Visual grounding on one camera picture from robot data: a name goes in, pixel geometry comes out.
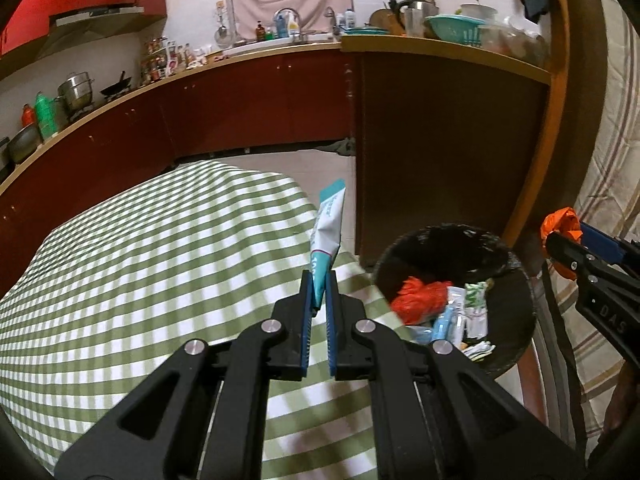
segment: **range hood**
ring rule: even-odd
[[[52,16],[49,35],[37,59],[118,34],[140,30],[144,7],[92,7],[73,14]]]

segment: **green bottle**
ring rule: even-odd
[[[38,118],[38,126],[42,139],[47,140],[56,133],[56,118],[53,107],[53,100],[49,99],[42,92],[36,95],[36,117]]]

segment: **red thermos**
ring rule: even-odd
[[[22,127],[28,126],[36,122],[36,111],[29,105],[22,108]]]

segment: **white bowl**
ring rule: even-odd
[[[480,20],[494,20],[498,11],[493,7],[480,4],[463,4],[460,5],[463,16],[470,18],[479,18]]]

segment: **frying pan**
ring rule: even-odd
[[[129,86],[129,83],[131,83],[131,78],[127,77],[125,79],[124,72],[125,71],[123,70],[122,74],[120,74],[120,80],[116,84],[107,86],[107,88],[100,90],[100,93],[105,97],[109,97],[112,95],[116,95],[119,92],[122,92],[127,86]]]

